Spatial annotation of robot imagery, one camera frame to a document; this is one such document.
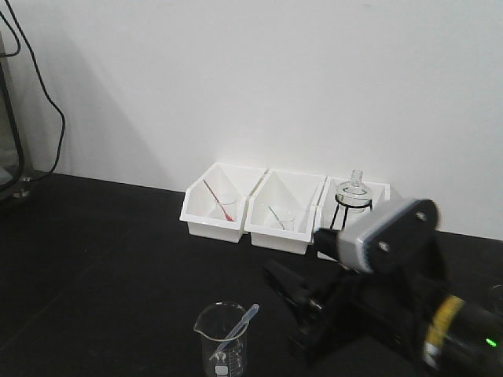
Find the white storage tray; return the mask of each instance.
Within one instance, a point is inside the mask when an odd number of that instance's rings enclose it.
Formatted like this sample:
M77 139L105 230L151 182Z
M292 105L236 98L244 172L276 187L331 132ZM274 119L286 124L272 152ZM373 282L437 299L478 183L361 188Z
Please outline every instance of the white storage tray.
M185 192L180 220L187 222L189 233L194 236L239 242L250 195L266 172L265 168L214 163ZM203 180L217 197L230 194L237 199L235 221L225 219Z
M305 254L313 237L316 206L326 176L270 170L250 199L244 229L251 243L296 254ZM295 215L293 231L283 230L269 209L282 208Z

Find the lab bench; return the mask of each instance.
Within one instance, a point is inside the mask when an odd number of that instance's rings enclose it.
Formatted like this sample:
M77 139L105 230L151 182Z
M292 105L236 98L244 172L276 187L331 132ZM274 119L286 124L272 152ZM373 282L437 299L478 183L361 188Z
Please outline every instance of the lab bench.
M275 259L313 282L333 262L190 236L183 193L55 174L25 203L0 203L0 375L204 376L193 331L208 304L260 304L245 376L409 376L407 361L361 338L306 367L295 325L266 286ZM439 232L455 295L487 306L503 281L503 243Z

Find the plastic pipette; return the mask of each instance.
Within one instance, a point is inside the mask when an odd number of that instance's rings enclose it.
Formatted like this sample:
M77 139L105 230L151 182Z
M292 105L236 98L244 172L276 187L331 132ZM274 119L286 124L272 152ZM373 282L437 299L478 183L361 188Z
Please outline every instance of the plastic pipette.
M241 320L237 323L236 326L234 326L234 328L230 331L229 334L227 334L227 336L225 337L224 341L220 343L220 345L217 347L217 349L214 351L214 353L210 356L210 358L208 360L211 360L213 357L215 357L215 355L217 353L219 353L220 351L222 351L224 348L226 348L226 346L229 344L230 342L230 339L232 339L234 336L236 336L236 334L241 330L241 328L248 324L248 322L250 322L250 320L257 314L257 312L259 311L259 304L253 304L250 309L248 309L248 311L243 314Z
M226 212L226 209L223 207L222 203L220 203L220 200L218 200L217 196L215 195L215 193L213 192L213 190L211 189L210 185L206 182L206 180L204 179L203 180L204 184L206 185L207 189L210 190L211 194L213 195L213 197L215 198L217 204L220 206L220 208L223 210L223 214L226 216L226 220L227 221L234 221L234 219Z

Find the small glass beaker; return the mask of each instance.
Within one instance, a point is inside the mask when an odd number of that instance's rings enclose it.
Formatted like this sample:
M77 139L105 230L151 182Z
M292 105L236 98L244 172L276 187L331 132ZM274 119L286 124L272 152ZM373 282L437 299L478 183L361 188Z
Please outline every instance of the small glass beaker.
M284 208L276 208L274 211L279 219L279 225L283 230L293 232L295 231L295 221L296 215L287 209Z
M208 377L239 377L246 370L247 324L210 360L245 313L243 306L235 302L217 302L207 306L197 317L194 331L201 335L203 367Z
M237 216L237 201L236 196L233 194L221 194L218 198L220 200L220 205L222 206L220 210L217 210L220 218L227 221L236 221ZM215 201L215 206L220 207L217 201Z

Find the metal stand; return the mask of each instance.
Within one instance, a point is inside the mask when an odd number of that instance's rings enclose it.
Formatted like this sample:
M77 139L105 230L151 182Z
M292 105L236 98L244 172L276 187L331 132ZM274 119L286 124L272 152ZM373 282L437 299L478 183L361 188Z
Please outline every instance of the metal stand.
M339 206L342 206L345 208L344 209L343 226L342 226L341 230L344 229L344 227L346 226L347 212L349 211L350 208L364 210L365 208L370 207L370 210L372 210L372 200L369 200L369 202L367 204L364 204L363 206L350 206L349 204L342 203L339 200L339 198L337 198L337 195L336 195L336 202L337 202L336 212L335 212L335 214L333 214L332 224L330 224L330 229L333 229L333 225L336 222L337 214L339 213Z

